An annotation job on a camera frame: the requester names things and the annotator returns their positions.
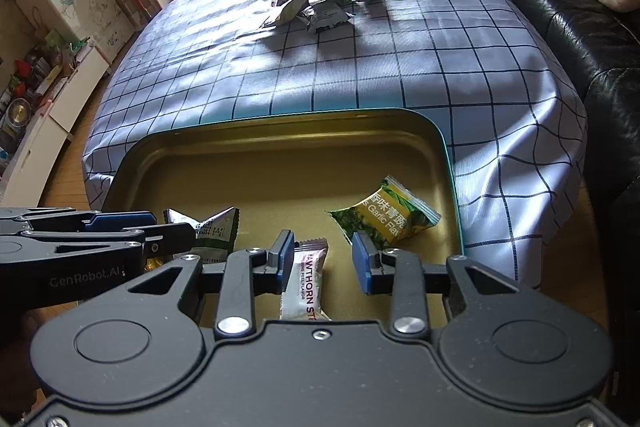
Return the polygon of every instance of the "hawthorn candy wrapper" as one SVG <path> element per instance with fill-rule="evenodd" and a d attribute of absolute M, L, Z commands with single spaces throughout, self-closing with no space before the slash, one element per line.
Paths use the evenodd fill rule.
<path fill-rule="evenodd" d="M 166 223 L 189 223 L 194 228 L 196 241 L 191 253 L 199 255 L 203 264 L 224 263 L 226 256 L 234 251 L 239 217 L 240 209 L 234 206 L 207 217 L 202 222 L 172 208 L 164 211 Z"/>
<path fill-rule="evenodd" d="M 328 320 L 320 309 L 322 266 L 328 250 L 326 239 L 296 243 L 291 275 L 280 300 L 282 320 Z"/>
<path fill-rule="evenodd" d="M 353 234 L 362 230 L 379 250 L 435 227 L 441 218 L 391 176 L 365 200 L 349 208 L 330 210 L 328 214 L 340 225 L 347 241 L 351 242 Z"/>

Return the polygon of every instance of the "gold metal tray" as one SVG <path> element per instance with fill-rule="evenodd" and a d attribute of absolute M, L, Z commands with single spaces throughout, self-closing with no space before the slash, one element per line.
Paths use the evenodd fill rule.
<path fill-rule="evenodd" d="M 449 159 L 438 128 L 404 109 L 348 110 L 228 121 L 146 136 L 123 159 L 107 212 L 174 208 L 205 219 L 240 208 L 236 250 L 268 248 L 281 229 L 298 240 L 325 237 L 321 306 L 332 319 L 386 321 L 388 296 L 360 292 L 351 247 L 326 210 L 363 200 L 391 174 L 442 214 L 399 246 L 423 261 L 460 252 L 460 220 Z M 277 318 L 279 296 L 256 299 L 256 317 Z M 208 299 L 203 324 L 212 321 Z M 442 306 L 430 299 L 434 325 Z"/>

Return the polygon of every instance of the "checkered tablecloth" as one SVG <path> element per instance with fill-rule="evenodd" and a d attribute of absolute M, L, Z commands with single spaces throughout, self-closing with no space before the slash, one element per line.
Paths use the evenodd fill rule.
<path fill-rule="evenodd" d="M 306 111 L 405 107 L 444 134 L 466 253 L 529 285 L 570 216 L 584 157 L 582 103 L 509 0 L 383 0 L 318 35 L 258 29 L 271 0 L 175 0 L 113 75 L 83 157 L 100 208 L 149 133 Z"/>

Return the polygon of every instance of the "green snack package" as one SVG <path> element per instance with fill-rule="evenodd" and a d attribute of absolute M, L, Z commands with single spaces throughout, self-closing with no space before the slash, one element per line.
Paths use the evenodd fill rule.
<path fill-rule="evenodd" d="M 338 223 L 349 243 L 353 234 L 362 230 L 379 250 L 435 227 L 442 217 L 391 176 L 382 180 L 380 189 L 360 203 L 327 213 Z"/>

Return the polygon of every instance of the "white cabinet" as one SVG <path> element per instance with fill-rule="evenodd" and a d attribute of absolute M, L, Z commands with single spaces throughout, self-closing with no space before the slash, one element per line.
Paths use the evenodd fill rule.
<path fill-rule="evenodd" d="M 71 132 L 76 118 L 108 67 L 98 51 L 91 50 L 56 97 L 50 115 L 67 132 Z"/>
<path fill-rule="evenodd" d="M 91 37 L 109 62 L 133 35 L 114 0 L 16 0 L 34 28 L 56 29 L 67 42 Z"/>
<path fill-rule="evenodd" d="M 30 121 L 0 180 L 0 206 L 38 206 L 49 173 L 108 63 L 92 49 L 48 107 Z"/>

